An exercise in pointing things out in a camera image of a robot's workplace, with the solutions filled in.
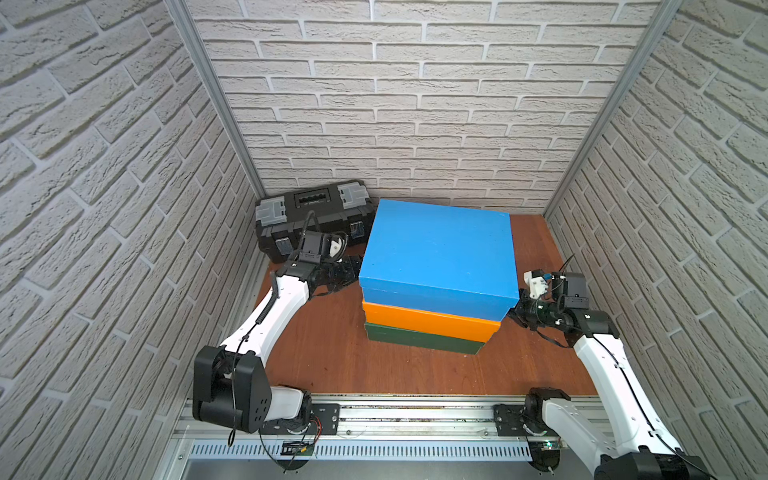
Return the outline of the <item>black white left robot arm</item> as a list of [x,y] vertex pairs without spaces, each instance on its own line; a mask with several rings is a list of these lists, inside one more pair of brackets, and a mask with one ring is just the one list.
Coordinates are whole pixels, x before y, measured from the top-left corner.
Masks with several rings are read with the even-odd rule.
[[298,248],[270,275],[271,287],[237,330],[218,346],[204,346],[193,365],[193,418],[233,432],[256,433],[286,421],[301,432],[311,422],[311,394],[272,386],[266,374],[270,353],[294,315],[316,290],[337,292],[358,280],[360,256],[345,253],[343,233],[307,231]]

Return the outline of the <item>orange shoebox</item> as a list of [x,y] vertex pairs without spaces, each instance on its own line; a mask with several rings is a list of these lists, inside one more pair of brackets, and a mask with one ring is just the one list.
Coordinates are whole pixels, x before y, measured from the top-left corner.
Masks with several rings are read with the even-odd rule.
[[500,321],[380,305],[366,301],[363,302],[362,308],[368,323],[480,343],[487,343],[501,327]]

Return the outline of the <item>green shoebox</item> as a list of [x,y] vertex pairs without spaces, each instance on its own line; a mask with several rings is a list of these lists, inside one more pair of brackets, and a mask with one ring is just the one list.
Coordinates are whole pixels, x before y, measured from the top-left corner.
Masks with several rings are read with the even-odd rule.
[[364,324],[364,328],[368,339],[371,341],[409,347],[476,355],[484,346],[483,342],[404,330],[368,322]]

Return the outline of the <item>blue shoebox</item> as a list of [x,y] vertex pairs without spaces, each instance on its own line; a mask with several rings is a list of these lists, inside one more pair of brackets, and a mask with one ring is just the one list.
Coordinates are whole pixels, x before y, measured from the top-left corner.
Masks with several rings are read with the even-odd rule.
[[500,322],[519,300],[510,217],[382,200],[359,284],[370,304]]

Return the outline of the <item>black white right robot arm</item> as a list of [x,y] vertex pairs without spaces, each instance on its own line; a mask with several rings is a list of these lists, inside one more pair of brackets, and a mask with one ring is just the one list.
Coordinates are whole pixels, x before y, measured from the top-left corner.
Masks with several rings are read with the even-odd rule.
[[528,271],[519,301],[508,313],[536,334],[563,333],[589,374],[607,414],[607,438],[563,390],[529,391],[522,417],[535,434],[556,433],[596,479],[709,479],[703,461],[686,453],[666,428],[635,375],[610,315],[590,306],[583,275]]

